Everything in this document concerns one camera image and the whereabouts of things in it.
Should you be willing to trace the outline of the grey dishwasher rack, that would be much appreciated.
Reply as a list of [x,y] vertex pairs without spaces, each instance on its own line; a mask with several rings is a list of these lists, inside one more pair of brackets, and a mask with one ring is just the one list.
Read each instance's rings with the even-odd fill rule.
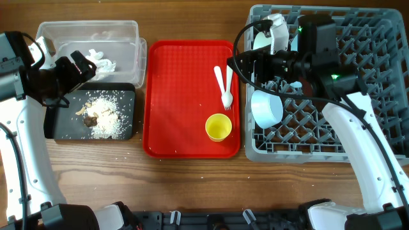
[[[397,161],[408,163],[408,41],[399,11],[386,8],[285,6],[257,4],[248,22],[280,13],[287,22],[291,49],[297,47],[298,19],[327,14],[336,23],[337,47],[342,63],[353,64],[363,76],[374,115]],[[254,162],[347,162],[335,131],[317,103],[283,101],[282,121],[260,128],[250,107],[245,110],[245,154]]]

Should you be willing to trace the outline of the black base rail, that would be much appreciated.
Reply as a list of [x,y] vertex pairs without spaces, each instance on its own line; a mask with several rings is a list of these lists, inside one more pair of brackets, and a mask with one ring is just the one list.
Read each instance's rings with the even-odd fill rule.
[[135,211],[140,229],[300,229],[297,210],[183,213]]

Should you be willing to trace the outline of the green bowl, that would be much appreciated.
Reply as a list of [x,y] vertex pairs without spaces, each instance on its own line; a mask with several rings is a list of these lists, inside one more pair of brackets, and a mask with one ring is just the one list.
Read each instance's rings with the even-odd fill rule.
[[256,50],[256,49],[260,49],[260,48],[269,46],[271,45],[271,42],[272,42],[271,36],[266,36],[264,32],[259,32],[254,39],[252,49]]

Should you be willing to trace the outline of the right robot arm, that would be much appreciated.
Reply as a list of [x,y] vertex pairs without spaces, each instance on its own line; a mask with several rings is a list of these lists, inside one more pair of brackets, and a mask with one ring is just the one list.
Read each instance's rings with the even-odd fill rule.
[[336,23],[325,14],[298,19],[298,49],[263,47],[234,52],[227,61],[245,83],[281,77],[310,85],[310,99],[323,102],[359,182],[362,210],[320,199],[299,207],[300,229],[407,229],[408,176],[386,140],[371,105],[367,85],[354,65],[342,64]]

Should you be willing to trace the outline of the light blue plate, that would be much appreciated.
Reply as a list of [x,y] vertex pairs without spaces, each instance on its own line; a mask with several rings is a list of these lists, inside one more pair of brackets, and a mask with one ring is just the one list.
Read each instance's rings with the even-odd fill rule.
[[[298,35],[295,35],[294,38],[291,40],[290,42],[290,51],[298,51]],[[290,86],[292,88],[301,88],[302,87],[302,83],[299,81],[295,81],[290,83]]]

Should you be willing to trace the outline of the black plastic tray bin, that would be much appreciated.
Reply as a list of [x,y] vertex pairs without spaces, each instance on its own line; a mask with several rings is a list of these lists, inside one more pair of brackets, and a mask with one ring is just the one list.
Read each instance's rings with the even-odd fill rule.
[[131,138],[135,102],[131,83],[87,83],[66,99],[68,108],[46,110],[43,129],[47,139]]

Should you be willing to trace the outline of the white plastic spoon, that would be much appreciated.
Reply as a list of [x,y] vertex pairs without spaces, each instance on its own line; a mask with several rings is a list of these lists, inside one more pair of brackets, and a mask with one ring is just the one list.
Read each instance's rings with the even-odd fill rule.
[[220,92],[223,95],[223,93],[226,90],[226,85],[224,85],[224,82],[223,82],[222,70],[219,66],[214,66],[213,71],[217,79],[217,83],[219,85]]

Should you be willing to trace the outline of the white plastic fork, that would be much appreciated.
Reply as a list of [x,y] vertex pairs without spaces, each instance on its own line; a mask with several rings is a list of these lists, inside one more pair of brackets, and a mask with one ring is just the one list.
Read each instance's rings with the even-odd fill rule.
[[226,90],[222,95],[222,103],[225,110],[230,110],[231,104],[233,103],[233,95],[231,94],[231,83],[233,79],[233,70],[227,66],[226,67]]

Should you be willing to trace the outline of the clear plastic waste bin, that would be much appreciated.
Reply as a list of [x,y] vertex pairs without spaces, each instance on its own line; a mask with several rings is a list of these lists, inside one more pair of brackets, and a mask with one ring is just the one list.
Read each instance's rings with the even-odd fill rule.
[[146,40],[139,36],[134,20],[73,20],[43,22],[36,38],[48,38],[56,49],[54,59],[70,57],[76,50],[84,56],[90,50],[115,64],[111,72],[97,73],[93,82],[124,82],[140,88],[146,71]]

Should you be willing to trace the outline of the yellow cup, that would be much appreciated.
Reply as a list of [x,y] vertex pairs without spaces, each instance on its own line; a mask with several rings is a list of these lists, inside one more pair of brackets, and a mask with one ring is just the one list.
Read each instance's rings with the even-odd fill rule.
[[212,114],[205,123],[205,131],[214,142],[223,141],[232,131],[231,120],[221,113]]

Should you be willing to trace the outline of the light blue bowl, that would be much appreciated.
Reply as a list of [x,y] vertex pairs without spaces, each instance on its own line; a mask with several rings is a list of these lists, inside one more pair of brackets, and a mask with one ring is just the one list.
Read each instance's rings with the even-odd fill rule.
[[256,90],[251,96],[251,111],[256,124],[263,129],[280,123],[284,113],[279,96],[260,90]]

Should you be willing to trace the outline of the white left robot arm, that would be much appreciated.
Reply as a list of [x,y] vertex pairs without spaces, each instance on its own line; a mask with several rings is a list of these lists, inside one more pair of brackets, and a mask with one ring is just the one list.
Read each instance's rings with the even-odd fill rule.
[[99,210],[68,204],[54,177],[43,131],[44,108],[67,108],[66,95],[95,76],[79,51],[46,66],[47,49],[20,31],[1,33],[1,159],[8,229],[142,229],[122,202]]

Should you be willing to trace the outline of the red serving tray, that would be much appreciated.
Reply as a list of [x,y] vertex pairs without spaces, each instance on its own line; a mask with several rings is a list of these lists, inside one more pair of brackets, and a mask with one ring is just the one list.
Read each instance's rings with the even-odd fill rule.
[[[225,40],[161,40],[148,53],[143,148],[155,158],[230,158],[240,149],[240,90],[225,110],[214,67],[226,70],[233,45]],[[232,131],[220,142],[205,131],[213,114],[225,114]]]

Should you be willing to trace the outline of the rice and food scraps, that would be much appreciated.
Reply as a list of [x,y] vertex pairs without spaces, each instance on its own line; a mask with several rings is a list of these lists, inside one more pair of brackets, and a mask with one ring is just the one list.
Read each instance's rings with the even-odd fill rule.
[[125,90],[78,90],[69,95],[66,136],[76,139],[129,139],[132,134],[134,92]]

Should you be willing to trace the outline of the crumpled white tissue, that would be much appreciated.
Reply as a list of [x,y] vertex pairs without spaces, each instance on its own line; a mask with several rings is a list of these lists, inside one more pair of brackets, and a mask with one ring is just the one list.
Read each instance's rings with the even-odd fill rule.
[[102,51],[97,52],[95,49],[90,49],[86,59],[93,62],[96,66],[96,75],[92,78],[93,81],[105,78],[108,73],[114,72],[116,69],[116,62],[104,58]]

